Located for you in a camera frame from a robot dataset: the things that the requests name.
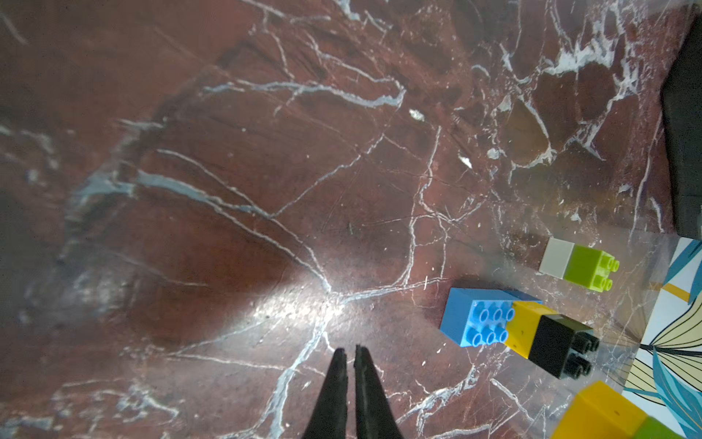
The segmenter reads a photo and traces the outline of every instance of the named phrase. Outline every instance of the leaf pattern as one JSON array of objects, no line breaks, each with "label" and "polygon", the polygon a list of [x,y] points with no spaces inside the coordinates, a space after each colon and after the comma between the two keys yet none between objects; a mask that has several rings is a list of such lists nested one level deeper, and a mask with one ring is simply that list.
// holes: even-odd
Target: leaf pattern
[{"label": "leaf pattern", "polygon": [[702,438],[702,393],[678,381],[661,363],[654,349],[654,381],[661,399],[688,439]]},{"label": "leaf pattern", "polygon": [[695,301],[654,338],[657,348],[685,349],[702,345],[702,300]]},{"label": "leaf pattern", "polygon": [[665,405],[659,396],[654,396],[654,394],[656,394],[654,370],[639,359],[635,359],[634,363],[631,365],[624,390],[636,393],[645,400]]},{"label": "leaf pattern", "polygon": [[658,353],[661,362],[686,384],[700,390],[702,388],[702,358],[680,354]]},{"label": "leaf pattern", "polygon": [[673,261],[673,263],[670,264],[670,268],[668,269],[668,275],[665,277],[665,282],[664,284],[667,284],[671,279],[675,277],[676,274],[680,273],[680,271],[687,265],[688,262],[690,262],[695,256],[697,256],[697,253],[702,250],[702,242],[700,241],[692,241],[690,242],[687,247],[685,247],[685,250],[683,250],[680,255],[678,255],[677,258]]},{"label": "leaf pattern", "polygon": [[697,296],[699,296],[700,291],[702,291],[702,263],[697,267],[697,272],[695,273],[695,278],[692,280],[692,286],[690,287],[690,299],[687,303],[695,302]]}]

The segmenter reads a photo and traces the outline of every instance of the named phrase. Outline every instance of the blue leaf print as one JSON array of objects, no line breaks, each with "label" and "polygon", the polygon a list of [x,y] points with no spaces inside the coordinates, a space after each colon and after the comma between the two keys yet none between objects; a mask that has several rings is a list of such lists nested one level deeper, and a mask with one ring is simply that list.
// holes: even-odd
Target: blue leaf print
[{"label": "blue leaf print", "polygon": [[654,350],[654,382],[658,396],[673,413],[688,439],[702,439],[702,393],[678,381]]},{"label": "blue leaf print", "polygon": [[702,291],[702,263],[697,267],[697,273],[695,273],[695,278],[692,280],[692,287],[690,287],[690,299],[688,299],[687,304],[695,302],[697,296],[699,296],[700,291]]},{"label": "blue leaf print", "polygon": [[673,263],[670,264],[668,275],[665,277],[663,284],[667,284],[675,277],[676,274],[680,273],[683,267],[685,267],[688,262],[697,256],[697,253],[699,253],[700,250],[702,250],[702,242],[692,240],[692,242],[685,247],[680,255],[678,255],[678,257],[673,261]]},{"label": "blue leaf print", "polygon": [[643,391],[640,388],[625,387],[625,392],[635,393],[637,395],[650,396],[651,398],[660,398],[661,396],[656,392]]}]

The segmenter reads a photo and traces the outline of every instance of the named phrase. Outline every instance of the green lego stud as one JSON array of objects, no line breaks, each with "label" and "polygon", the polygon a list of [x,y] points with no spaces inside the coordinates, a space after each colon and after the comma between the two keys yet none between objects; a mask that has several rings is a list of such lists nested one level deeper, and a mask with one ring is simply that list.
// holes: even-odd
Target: green lego stud
[{"label": "green lego stud", "polygon": [[618,269],[619,261],[611,254],[576,244],[563,279],[601,293],[612,288],[609,273]]}]

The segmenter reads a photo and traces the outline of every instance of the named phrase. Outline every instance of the marble surface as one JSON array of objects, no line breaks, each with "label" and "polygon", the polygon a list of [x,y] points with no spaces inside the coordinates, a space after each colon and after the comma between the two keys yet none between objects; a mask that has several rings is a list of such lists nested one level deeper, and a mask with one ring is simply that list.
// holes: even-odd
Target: marble surface
[{"label": "marble surface", "polygon": [[[691,6],[0,12],[0,437],[295,438],[356,343],[408,439],[544,438],[625,374],[674,241],[658,94]],[[616,255],[614,288],[538,275],[549,236]],[[455,346],[457,284],[593,326],[596,372]]]}]

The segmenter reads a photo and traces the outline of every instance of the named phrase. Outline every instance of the blue lego stud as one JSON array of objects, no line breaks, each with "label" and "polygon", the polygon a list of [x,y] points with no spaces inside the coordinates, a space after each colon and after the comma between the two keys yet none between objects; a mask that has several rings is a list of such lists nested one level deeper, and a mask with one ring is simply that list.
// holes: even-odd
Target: blue lego stud
[{"label": "blue lego stud", "polygon": [[451,288],[441,331],[461,347],[504,343],[517,300],[539,301],[520,291]]}]

